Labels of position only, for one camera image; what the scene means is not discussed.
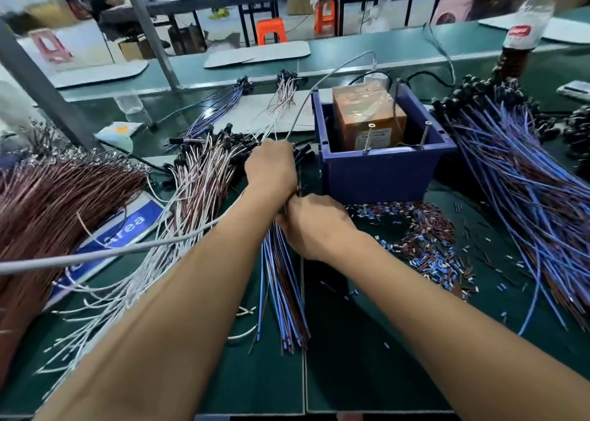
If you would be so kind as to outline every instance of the hand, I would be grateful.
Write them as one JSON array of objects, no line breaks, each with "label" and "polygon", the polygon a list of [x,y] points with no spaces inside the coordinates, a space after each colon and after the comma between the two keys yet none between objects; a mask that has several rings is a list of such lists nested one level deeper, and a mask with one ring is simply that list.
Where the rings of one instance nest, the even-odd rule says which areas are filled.
[{"label": "hand", "polygon": [[281,205],[297,189],[293,144],[265,139],[252,151],[244,166],[248,185],[281,199]]},{"label": "hand", "polygon": [[331,255],[357,232],[344,207],[330,196],[293,196],[277,224],[296,252],[306,259],[330,263]]}]

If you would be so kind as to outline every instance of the label on box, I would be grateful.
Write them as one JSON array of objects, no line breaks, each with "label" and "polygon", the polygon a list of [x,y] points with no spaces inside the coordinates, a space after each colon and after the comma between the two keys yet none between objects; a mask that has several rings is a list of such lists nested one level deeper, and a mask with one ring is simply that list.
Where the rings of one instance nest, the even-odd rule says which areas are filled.
[{"label": "label on box", "polygon": [[[365,149],[367,143],[368,131],[363,131],[356,137],[355,151]],[[388,148],[391,142],[391,128],[374,129],[371,133],[371,142],[369,146],[371,149]]]}]

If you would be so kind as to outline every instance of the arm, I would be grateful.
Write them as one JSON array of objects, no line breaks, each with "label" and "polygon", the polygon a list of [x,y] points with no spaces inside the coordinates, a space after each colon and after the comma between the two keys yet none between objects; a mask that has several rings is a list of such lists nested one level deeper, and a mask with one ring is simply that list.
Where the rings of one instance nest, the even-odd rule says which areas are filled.
[{"label": "arm", "polygon": [[217,226],[125,313],[35,421],[193,419],[262,239],[297,186],[293,146],[265,141],[246,173],[245,192]]},{"label": "arm", "polygon": [[590,383],[397,260],[328,196],[292,197],[277,222],[299,254],[353,280],[464,420],[583,420]]}]

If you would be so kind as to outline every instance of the blue plastic bin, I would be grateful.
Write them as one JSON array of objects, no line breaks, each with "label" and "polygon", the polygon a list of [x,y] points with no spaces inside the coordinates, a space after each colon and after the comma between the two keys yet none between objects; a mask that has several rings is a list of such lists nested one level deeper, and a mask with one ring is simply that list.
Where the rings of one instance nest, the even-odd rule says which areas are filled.
[{"label": "blue plastic bin", "polygon": [[317,91],[312,94],[324,194],[345,205],[424,198],[440,156],[457,146],[405,84],[399,85],[397,103],[408,116],[405,143],[418,144],[425,122],[432,122],[422,149],[399,146],[366,154],[337,152],[340,144],[332,104],[322,104]]}]

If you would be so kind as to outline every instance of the blue sign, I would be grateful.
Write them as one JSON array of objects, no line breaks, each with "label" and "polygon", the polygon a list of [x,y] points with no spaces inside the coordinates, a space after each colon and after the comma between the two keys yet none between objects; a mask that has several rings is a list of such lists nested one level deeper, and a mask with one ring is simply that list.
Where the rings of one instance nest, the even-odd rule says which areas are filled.
[{"label": "blue sign", "polygon": [[[138,201],[143,197],[144,195],[141,195],[138,198]],[[114,217],[109,218],[108,221],[113,221],[115,219],[119,220],[112,224],[112,226],[105,231],[102,231],[102,228],[98,229],[97,233],[95,233],[93,237],[101,244],[110,248],[127,246],[146,236],[151,231],[151,229],[153,229],[153,225],[158,221],[158,218],[161,216],[163,211],[164,209],[161,205],[159,205],[156,201],[149,199],[145,204],[137,209],[137,211],[128,215],[124,222],[121,218],[123,212],[120,212]],[[88,253],[103,250],[106,250],[106,248],[101,246],[95,240],[89,239],[86,243],[83,243],[83,245],[75,253]],[[81,283],[89,279],[94,274],[98,273],[114,260],[115,258],[97,259],[95,261],[89,261],[86,263],[70,266],[68,267],[68,271],[70,272],[69,275],[72,280],[63,274],[57,280],[57,283],[60,283],[63,286],[70,286],[73,283]],[[52,306],[69,292],[69,290],[55,285],[51,290],[49,301],[45,308],[47,309],[49,306]]]}]

